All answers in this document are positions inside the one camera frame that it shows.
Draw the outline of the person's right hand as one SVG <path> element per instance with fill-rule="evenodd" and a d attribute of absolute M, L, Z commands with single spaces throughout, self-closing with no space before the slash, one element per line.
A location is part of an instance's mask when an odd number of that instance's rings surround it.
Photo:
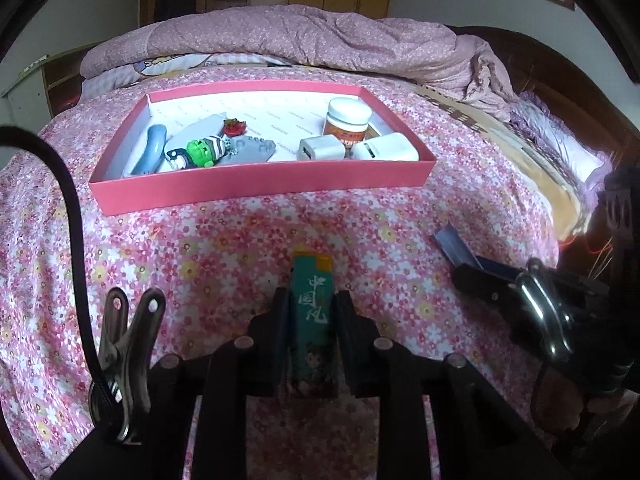
<path fill-rule="evenodd" d="M 530 400 L 535 425 L 558 436 L 584 424 L 587 434 L 619 427 L 639 403 L 638 393 L 623 390 L 614 396 L 587 398 L 555 368 L 541 367 Z"/>

